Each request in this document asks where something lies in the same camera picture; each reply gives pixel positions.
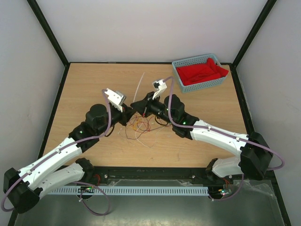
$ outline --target perforated metal strip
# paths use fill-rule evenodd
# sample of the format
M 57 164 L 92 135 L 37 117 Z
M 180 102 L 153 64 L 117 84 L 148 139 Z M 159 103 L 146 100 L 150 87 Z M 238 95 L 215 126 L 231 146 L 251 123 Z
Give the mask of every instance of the perforated metal strip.
M 81 186 L 64 186 L 49 194 L 80 194 Z M 208 187 L 145 187 L 145 186 L 99 186 L 107 195 L 186 195 L 208 196 Z M 91 189 L 86 195 L 102 195 L 97 189 Z

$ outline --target blue plastic basket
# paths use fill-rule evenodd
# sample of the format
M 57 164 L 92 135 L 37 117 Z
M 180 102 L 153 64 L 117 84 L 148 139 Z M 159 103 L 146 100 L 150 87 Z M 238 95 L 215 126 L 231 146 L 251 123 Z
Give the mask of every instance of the blue plastic basket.
M 214 55 L 214 54 L 206 54 L 206 55 L 191 57 L 191 58 L 177 60 L 177 61 L 172 62 L 174 75 L 176 77 L 175 79 L 178 81 L 182 93 L 187 93 L 187 92 L 191 92 L 191 91 L 195 91 L 195 90 L 199 90 L 199 89 L 204 89 L 204 88 L 208 88 L 208 87 L 212 87 L 212 86 L 221 85 L 222 82 L 227 78 L 227 76 L 225 76 L 220 79 L 205 81 L 205 82 L 201 82 L 201 83 L 197 83 L 197 84 L 193 84 L 193 85 L 189 85 L 189 86 L 183 85 L 176 68 L 188 66 L 188 65 L 205 64 L 207 62 L 208 58 L 212 58 L 214 60 L 214 62 L 221 67 L 220 62 L 218 61 L 218 59 L 216 58 L 216 55 Z

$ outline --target red fabric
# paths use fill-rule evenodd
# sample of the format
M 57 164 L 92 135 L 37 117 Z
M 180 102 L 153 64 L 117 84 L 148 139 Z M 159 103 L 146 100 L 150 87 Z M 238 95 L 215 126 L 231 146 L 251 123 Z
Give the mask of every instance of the red fabric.
M 177 67 L 177 72 L 184 86 L 219 79 L 228 74 L 228 70 L 216 65 L 211 58 L 207 59 L 206 64 Z

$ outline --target gray wall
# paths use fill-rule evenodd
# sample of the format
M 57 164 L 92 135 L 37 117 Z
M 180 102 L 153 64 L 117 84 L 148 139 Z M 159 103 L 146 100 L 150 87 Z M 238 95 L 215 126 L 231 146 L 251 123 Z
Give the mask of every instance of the gray wall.
M 63 65 L 26 1 L 1 1 L 0 33 L 2 199 L 4 172 L 38 156 Z M 10 214 L 0 210 L 0 225 L 7 225 Z
M 276 176 L 292 225 L 301 221 L 300 37 L 301 1 L 279 0 L 238 67 L 255 129 L 286 160 Z
M 266 0 L 37 0 L 70 61 L 232 62 Z

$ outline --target wooden table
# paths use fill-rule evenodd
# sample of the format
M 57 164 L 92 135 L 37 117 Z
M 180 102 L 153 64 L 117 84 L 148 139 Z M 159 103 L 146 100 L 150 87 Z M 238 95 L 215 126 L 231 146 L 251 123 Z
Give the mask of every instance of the wooden table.
M 85 114 L 94 104 L 104 104 L 101 90 L 110 88 L 127 96 L 126 105 L 133 102 L 141 75 L 145 73 L 136 100 L 153 91 L 152 82 L 173 75 L 171 65 L 154 64 L 71 64 L 60 102 L 55 114 L 44 154 L 51 151 L 85 120 Z M 174 93 L 185 104 L 185 111 L 217 127 L 237 133 L 246 133 L 231 74 L 220 86 L 182 94 L 175 83 Z M 162 95 L 161 101 L 169 94 Z M 159 125 L 152 118 L 151 128 Z M 127 127 L 129 138 L 135 131 Z M 139 140 L 129 140 L 125 127 L 117 124 L 111 136 L 101 140 L 78 158 L 85 157 L 94 166 L 135 167 L 206 167 L 213 158 L 232 155 L 201 141 L 178 137 L 171 129 L 163 128 L 142 134 Z

